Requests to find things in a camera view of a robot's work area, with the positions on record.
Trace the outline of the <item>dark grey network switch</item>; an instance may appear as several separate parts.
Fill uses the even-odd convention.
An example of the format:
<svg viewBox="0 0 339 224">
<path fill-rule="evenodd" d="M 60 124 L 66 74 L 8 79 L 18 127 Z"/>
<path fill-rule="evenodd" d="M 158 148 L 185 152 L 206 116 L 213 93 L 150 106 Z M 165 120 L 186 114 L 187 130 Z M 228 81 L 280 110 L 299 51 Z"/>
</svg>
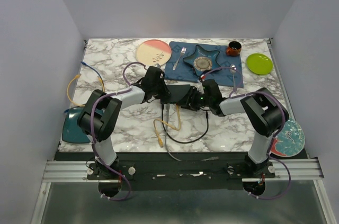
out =
<svg viewBox="0 0 339 224">
<path fill-rule="evenodd" d="M 161 104 L 175 104 L 189 92 L 191 85 L 168 85 L 168 94 L 160 98 Z"/>
</svg>

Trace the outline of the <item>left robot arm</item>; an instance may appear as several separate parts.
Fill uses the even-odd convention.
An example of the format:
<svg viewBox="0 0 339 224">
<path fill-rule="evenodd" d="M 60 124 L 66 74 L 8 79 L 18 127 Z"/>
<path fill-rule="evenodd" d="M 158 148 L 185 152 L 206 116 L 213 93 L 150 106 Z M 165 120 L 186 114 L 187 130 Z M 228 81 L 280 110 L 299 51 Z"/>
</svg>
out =
<svg viewBox="0 0 339 224">
<path fill-rule="evenodd" d="M 99 172 L 106 179 L 114 178 L 118 167 L 114 163 L 117 154 L 113 149 L 111 135 L 121 110 L 149 101 L 170 96 L 164 81 L 164 72 L 150 66 L 142 79 L 112 93 L 94 90 L 81 114 L 77 125 L 90 140 L 95 159 L 101 163 Z"/>
</svg>

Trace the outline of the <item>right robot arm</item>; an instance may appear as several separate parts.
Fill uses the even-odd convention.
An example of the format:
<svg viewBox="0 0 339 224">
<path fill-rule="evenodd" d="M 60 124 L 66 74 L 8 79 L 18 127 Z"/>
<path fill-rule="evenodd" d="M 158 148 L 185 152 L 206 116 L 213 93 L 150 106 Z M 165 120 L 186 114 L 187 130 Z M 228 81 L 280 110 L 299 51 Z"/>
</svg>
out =
<svg viewBox="0 0 339 224">
<path fill-rule="evenodd" d="M 191 86 L 175 103 L 192 111 L 207 107 L 218 117 L 245 113 L 255 130 L 252 146 L 247 153 L 250 160 L 244 163 L 244 172 L 249 177 L 256 177 L 263 171 L 262 163 L 269 158 L 272 140 L 289 119 L 288 111 L 267 88 L 226 98 L 213 79 L 202 82 L 201 91 Z"/>
</svg>

